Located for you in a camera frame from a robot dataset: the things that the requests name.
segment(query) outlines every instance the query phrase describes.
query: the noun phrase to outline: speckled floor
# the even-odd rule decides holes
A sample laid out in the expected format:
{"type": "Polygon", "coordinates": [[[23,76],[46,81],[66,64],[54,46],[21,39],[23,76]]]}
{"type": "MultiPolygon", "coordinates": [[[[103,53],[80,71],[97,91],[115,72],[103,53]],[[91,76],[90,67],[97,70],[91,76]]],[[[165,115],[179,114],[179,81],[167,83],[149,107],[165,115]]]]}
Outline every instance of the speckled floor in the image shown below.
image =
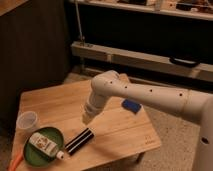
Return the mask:
{"type": "MultiPolygon", "coordinates": [[[[64,83],[86,80],[90,77],[70,73],[64,83]]],[[[137,156],[126,158],[91,171],[189,171],[199,133],[199,126],[155,109],[145,107],[158,135],[162,146],[145,153],[141,163],[135,164],[137,156]]],[[[6,170],[10,160],[12,138],[0,136],[0,171],[6,170]]]]}

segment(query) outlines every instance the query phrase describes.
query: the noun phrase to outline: blue object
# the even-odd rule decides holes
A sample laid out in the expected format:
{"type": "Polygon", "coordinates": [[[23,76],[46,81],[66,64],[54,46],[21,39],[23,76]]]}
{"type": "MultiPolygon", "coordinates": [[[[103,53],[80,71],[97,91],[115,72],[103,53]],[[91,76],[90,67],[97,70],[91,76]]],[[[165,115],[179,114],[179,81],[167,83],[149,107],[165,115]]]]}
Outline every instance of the blue object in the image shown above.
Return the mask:
{"type": "Polygon", "coordinates": [[[134,114],[137,114],[137,112],[141,109],[140,104],[128,99],[125,99],[121,105],[123,108],[132,111],[134,114]]]}

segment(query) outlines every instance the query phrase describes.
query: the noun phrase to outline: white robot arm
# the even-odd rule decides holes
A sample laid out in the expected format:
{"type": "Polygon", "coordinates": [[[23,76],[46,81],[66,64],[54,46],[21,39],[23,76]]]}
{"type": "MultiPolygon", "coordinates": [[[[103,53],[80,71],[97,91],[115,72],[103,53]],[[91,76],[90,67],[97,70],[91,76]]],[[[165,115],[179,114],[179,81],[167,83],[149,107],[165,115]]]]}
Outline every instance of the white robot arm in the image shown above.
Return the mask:
{"type": "Polygon", "coordinates": [[[123,97],[155,109],[181,115],[201,124],[193,170],[212,170],[213,163],[213,95],[199,91],[123,82],[115,71],[92,79],[92,92],[85,104],[83,122],[88,124],[101,113],[112,96],[123,97]]]}

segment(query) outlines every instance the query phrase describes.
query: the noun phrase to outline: plastic cup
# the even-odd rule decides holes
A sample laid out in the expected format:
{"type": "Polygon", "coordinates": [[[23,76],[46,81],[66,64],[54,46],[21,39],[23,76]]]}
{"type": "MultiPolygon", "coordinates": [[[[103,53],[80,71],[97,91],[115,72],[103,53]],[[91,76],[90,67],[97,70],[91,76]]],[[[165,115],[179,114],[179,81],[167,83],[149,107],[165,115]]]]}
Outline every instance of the plastic cup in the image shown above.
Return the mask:
{"type": "Polygon", "coordinates": [[[38,116],[34,111],[26,111],[19,115],[16,121],[17,128],[26,133],[32,133],[39,129],[38,116]]]}

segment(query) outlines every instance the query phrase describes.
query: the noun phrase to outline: orange handle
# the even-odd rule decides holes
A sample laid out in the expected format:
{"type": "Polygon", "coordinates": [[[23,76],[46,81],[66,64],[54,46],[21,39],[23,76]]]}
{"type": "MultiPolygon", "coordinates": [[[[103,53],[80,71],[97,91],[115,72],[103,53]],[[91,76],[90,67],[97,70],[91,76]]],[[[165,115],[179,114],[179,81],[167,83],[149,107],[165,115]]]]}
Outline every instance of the orange handle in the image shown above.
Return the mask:
{"type": "Polygon", "coordinates": [[[17,154],[17,156],[15,157],[15,159],[10,164],[10,167],[9,167],[8,171],[15,171],[16,168],[18,167],[18,165],[21,163],[22,160],[23,160],[23,150],[21,150],[17,154]]]}

